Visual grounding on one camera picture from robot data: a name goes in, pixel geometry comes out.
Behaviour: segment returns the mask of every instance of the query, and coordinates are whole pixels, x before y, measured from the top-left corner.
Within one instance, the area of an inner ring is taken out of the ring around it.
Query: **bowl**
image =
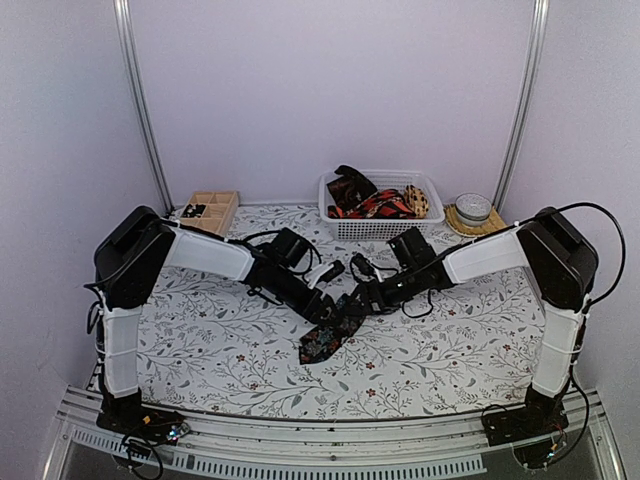
[[[491,201],[477,193],[464,193],[456,198],[456,215],[469,227],[483,225],[491,214]]]

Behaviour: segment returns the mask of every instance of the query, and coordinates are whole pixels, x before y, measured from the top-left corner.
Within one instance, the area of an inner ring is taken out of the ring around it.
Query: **floral tablecloth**
[[[231,237],[288,226],[345,265],[362,252],[397,266],[385,242],[336,242],[315,206],[240,207]],[[463,241],[446,225],[436,249]],[[345,272],[335,299],[355,286]],[[531,380],[543,318],[522,270],[433,294],[433,313],[372,316],[324,363],[301,366],[298,340],[313,326],[246,287],[164,269],[139,325],[138,378],[147,402],[278,418],[371,419],[460,413],[520,401]],[[407,304],[427,308],[426,295]]]

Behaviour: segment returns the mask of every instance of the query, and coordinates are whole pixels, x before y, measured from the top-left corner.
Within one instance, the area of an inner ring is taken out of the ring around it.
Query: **white wall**
[[[159,201],[110,0],[3,2],[0,65],[0,478],[22,480],[94,361],[93,251]]]
[[[594,307],[579,373],[596,385],[629,478],[640,478],[640,3],[551,2],[531,115],[505,215],[591,200],[622,223],[629,259],[619,290]],[[618,265],[606,218],[572,214],[600,252],[596,290]]]
[[[340,163],[492,196],[533,1],[138,0],[142,78],[176,203],[317,201]]]

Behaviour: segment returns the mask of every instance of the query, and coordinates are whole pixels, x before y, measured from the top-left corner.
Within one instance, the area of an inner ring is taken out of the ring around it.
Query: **wooden tray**
[[[500,215],[495,208],[491,208],[489,219],[479,227],[469,227],[462,223],[456,214],[455,205],[446,205],[444,207],[444,214],[451,229],[463,237],[481,237],[488,233],[501,230],[507,226],[507,224],[504,223],[504,220],[500,218]]]
[[[239,203],[240,197],[235,191],[195,192],[182,211],[180,223],[224,237],[233,222]]]

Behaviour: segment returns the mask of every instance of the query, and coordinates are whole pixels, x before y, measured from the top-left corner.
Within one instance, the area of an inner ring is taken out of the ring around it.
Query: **leaf pattern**
[[[312,241],[325,262],[348,265],[362,252],[377,265],[397,266],[384,242],[335,242],[314,206],[240,207],[229,236],[285,226]],[[442,251],[465,239],[441,225],[428,241]],[[346,272],[321,284],[335,299],[354,286]],[[489,275],[432,297],[428,317],[372,316],[331,359],[301,366],[298,340],[313,325],[286,306],[249,297],[245,286],[214,275],[163,269],[139,325],[144,399],[320,420],[437,415],[520,401],[543,327],[524,273]],[[406,308],[412,315],[427,310],[426,295]]]

